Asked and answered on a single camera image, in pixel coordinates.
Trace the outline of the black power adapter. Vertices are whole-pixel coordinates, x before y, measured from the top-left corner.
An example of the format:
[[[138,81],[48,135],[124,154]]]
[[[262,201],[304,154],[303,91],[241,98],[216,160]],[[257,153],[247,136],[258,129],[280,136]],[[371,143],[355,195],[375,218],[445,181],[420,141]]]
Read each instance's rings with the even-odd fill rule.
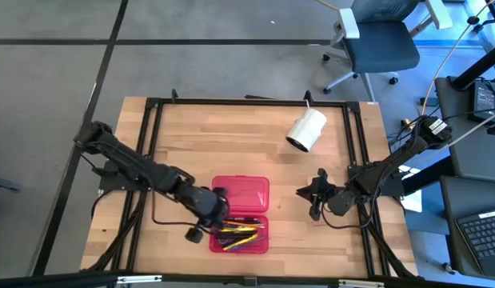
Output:
[[[495,82],[475,81],[469,95],[468,119],[483,122],[495,115]]]

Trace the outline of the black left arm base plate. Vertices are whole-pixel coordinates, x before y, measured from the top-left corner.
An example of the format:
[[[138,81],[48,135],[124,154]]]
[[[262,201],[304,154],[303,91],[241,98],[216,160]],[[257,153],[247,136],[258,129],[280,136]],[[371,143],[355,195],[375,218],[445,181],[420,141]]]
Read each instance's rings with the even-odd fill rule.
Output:
[[[150,184],[145,178],[128,178],[124,174],[121,174],[118,166],[109,160],[105,161],[102,168],[99,168],[100,172],[100,190],[148,190]]]

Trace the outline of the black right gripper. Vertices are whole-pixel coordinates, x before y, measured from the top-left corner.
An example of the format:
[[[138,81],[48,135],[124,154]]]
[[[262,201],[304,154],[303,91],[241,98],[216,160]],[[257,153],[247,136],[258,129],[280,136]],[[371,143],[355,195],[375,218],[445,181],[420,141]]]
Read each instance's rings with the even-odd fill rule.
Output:
[[[328,174],[323,168],[317,171],[317,177],[312,179],[310,185],[299,189],[296,195],[311,202],[309,216],[318,221],[321,217],[321,208],[330,198],[337,194],[339,189],[328,182]]]

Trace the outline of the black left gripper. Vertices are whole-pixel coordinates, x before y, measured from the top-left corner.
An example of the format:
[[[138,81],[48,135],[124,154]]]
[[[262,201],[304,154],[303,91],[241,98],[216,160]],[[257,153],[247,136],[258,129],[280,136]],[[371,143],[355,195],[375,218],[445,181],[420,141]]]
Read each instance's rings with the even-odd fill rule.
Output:
[[[228,190],[224,187],[209,190],[204,186],[190,186],[186,189],[185,207],[198,218],[186,233],[188,241],[199,243],[204,233],[209,234],[211,230],[224,226],[225,219],[230,215],[227,195]]]

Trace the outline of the silver frame bracket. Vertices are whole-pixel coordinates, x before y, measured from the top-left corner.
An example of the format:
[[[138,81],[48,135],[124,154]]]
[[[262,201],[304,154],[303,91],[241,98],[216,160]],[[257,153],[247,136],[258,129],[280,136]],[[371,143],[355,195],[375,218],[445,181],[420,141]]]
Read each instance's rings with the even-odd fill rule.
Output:
[[[337,288],[385,288],[385,283],[358,279],[339,279]]]
[[[120,276],[117,278],[117,284],[134,284],[147,282],[161,282],[161,275],[135,275],[135,276]]]

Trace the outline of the black desk leg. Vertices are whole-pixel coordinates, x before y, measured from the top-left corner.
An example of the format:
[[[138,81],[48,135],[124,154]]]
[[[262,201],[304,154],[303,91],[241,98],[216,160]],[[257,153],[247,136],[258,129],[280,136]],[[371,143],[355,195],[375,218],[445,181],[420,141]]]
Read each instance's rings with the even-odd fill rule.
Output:
[[[457,90],[463,90],[469,87],[478,77],[482,76],[489,68],[495,65],[495,47],[491,49],[484,57],[475,62],[464,73],[455,78],[450,84]]]

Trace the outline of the dark grey desk top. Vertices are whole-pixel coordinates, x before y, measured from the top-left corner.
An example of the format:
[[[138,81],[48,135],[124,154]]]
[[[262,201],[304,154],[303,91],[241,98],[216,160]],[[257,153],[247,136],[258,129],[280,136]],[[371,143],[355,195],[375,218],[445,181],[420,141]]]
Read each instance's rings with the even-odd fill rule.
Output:
[[[453,128],[454,139],[468,135],[449,148],[455,175],[495,182],[495,135],[485,127],[468,120],[469,92],[458,91],[449,85],[447,78],[435,80],[441,114]]]
[[[449,227],[446,240],[451,267],[465,276],[495,280],[480,271],[455,223],[459,218],[495,210],[495,182],[442,177],[440,184]]]

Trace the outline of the black chair base with casters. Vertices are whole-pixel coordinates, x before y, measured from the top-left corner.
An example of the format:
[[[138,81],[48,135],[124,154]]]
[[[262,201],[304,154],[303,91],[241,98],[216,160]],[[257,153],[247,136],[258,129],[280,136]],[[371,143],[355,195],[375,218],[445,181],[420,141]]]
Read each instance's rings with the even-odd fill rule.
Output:
[[[486,25],[495,23],[495,0],[484,1],[486,2],[486,7],[489,9],[493,18],[480,22],[480,18],[478,16],[469,17],[467,23],[470,25],[474,25],[473,31],[475,33],[479,33],[480,31],[482,31]]]

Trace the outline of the black desk crossbar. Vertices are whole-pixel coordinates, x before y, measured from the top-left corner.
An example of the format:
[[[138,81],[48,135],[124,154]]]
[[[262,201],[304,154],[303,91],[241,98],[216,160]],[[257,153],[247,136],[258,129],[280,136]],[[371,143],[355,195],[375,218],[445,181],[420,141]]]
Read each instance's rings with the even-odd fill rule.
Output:
[[[404,195],[410,195],[423,187],[437,182],[440,176],[454,176],[453,162],[450,156],[434,163],[406,179],[402,180]]]

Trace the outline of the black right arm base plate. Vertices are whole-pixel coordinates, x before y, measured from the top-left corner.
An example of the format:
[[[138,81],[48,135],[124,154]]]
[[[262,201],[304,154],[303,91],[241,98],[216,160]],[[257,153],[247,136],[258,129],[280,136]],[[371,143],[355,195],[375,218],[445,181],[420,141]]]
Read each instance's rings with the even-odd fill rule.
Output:
[[[397,197],[404,194],[403,173],[398,169],[385,171],[382,164],[375,162],[366,166],[349,166],[347,171],[349,179],[345,186],[360,198]]]

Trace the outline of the black laptop keyboard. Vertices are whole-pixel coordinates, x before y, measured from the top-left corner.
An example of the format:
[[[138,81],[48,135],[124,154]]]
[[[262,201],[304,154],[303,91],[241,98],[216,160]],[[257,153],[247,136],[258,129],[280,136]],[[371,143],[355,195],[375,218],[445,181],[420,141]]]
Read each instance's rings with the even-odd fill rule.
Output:
[[[495,210],[459,218],[455,223],[480,271],[495,277]]]

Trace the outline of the white paper sheet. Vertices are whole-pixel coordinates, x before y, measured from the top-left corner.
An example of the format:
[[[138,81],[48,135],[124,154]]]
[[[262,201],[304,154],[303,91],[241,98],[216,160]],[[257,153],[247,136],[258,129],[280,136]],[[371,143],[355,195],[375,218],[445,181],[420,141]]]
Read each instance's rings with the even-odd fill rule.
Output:
[[[399,171],[404,174],[404,176],[402,177],[403,179],[414,176],[415,174],[420,172],[419,169],[404,165],[399,166]],[[405,210],[411,210],[414,212],[421,213],[422,212],[421,194],[422,194],[421,190],[416,190],[412,194],[409,194],[407,196],[400,196],[398,199],[400,200],[400,203],[403,205]]]

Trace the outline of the red plastic pencil box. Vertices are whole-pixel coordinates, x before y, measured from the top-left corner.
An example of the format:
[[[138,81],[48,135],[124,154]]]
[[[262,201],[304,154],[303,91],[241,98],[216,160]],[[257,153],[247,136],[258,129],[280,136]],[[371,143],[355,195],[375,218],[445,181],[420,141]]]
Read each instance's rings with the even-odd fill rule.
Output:
[[[264,254],[269,249],[269,220],[265,213],[269,208],[269,180],[264,177],[254,176],[216,176],[212,181],[213,187],[224,187],[228,190],[227,199],[230,204],[230,216],[228,218],[257,218],[265,229],[257,229],[257,232],[243,232],[257,234],[257,238],[265,237],[262,242],[245,246],[239,250],[227,250],[222,248],[241,239],[220,240],[216,239],[215,230],[210,236],[209,248],[214,253],[235,253],[235,254]],[[222,227],[240,227],[224,224]]]

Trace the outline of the grey and white office chair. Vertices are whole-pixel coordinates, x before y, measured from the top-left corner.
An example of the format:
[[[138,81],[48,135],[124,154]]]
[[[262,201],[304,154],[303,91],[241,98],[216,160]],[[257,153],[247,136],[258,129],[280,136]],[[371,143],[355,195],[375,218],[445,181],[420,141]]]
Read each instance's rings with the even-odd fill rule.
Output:
[[[404,20],[424,2],[429,15],[413,29]],[[336,9],[339,20],[333,29],[330,46],[345,52],[350,71],[332,81],[322,90],[328,94],[334,86],[347,78],[361,78],[371,101],[375,94],[371,74],[389,75],[389,84],[398,82],[398,73],[412,69],[420,61],[413,38],[427,26],[438,30],[453,26],[442,0],[354,0],[350,8]]]

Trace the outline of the black aluminium table frame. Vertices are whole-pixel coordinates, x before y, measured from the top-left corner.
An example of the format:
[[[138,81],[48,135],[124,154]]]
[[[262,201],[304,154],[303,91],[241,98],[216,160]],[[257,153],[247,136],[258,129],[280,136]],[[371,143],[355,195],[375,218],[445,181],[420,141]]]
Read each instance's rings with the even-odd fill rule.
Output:
[[[270,99],[204,99],[204,98],[183,98],[181,101],[178,101],[176,96],[174,98],[147,98],[146,99],[146,107],[149,103],[154,103],[158,105],[157,108],[157,113],[156,117],[154,120],[154,129],[153,129],[153,135],[152,135],[152,143],[150,144],[150,151],[154,151],[154,144],[156,144],[157,138],[158,138],[158,127],[159,127],[159,122],[161,120],[162,116],[162,104],[167,103],[167,101],[179,104],[179,105],[219,105],[219,106],[303,106],[304,102],[302,101],[277,101],[277,100],[270,100]],[[146,108],[147,110],[145,111],[145,119],[146,123],[149,118],[148,113],[150,112],[150,108]],[[85,126],[89,125],[89,123],[84,123],[82,128]],[[147,156],[145,158],[148,158],[153,161],[151,156]],[[126,276],[127,274],[131,274],[130,270],[108,270],[104,271],[106,266],[109,264],[110,260],[114,256],[114,254],[120,250],[122,243],[124,242],[126,236],[130,233],[132,228],[138,224],[138,222],[142,219],[143,217],[143,211],[145,207],[145,198],[146,194],[148,193],[149,190],[136,190],[140,191],[141,197],[138,200],[137,205],[135,206],[134,211],[130,215],[130,217],[127,219],[126,224],[119,230],[118,235],[115,237],[115,239],[112,241],[112,244],[107,248],[107,250],[100,256],[100,258],[89,268],[86,270],[83,270],[84,272],[96,272],[99,274],[105,274],[105,272],[111,274],[112,276],[107,276],[109,278],[112,277],[120,277],[120,276]],[[192,222],[171,222],[168,225],[190,225],[190,228],[192,228],[196,223]],[[372,224],[367,224],[368,228],[372,229],[374,228],[373,223]],[[403,280],[419,280],[420,278],[417,278],[415,275],[410,273],[404,265],[394,256],[393,251],[389,248],[388,244],[385,242],[385,240],[381,239],[381,235],[378,233],[377,229],[371,232],[375,240],[377,241],[378,245],[380,248],[382,248],[383,255],[388,258],[389,264],[394,268],[395,272],[397,273],[397,277],[392,277],[392,276],[380,276],[380,275],[371,275],[369,274],[369,277],[367,279],[362,279],[366,281],[372,281],[375,282],[375,279],[380,279],[380,282],[385,283],[385,287],[389,288],[389,282],[395,281],[403,281]],[[242,275],[242,276],[225,276],[225,275],[218,275],[218,276],[210,276],[211,278],[219,278],[220,280],[218,281],[227,281],[233,282],[234,279],[237,278],[242,278],[242,280],[239,282],[240,284],[244,286],[257,286],[259,284],[262,284],[263,281],[268,281],[269,283],[272,280],[282,280],[281,277],[260,277],[260,276],[255,276],[255,275]]]

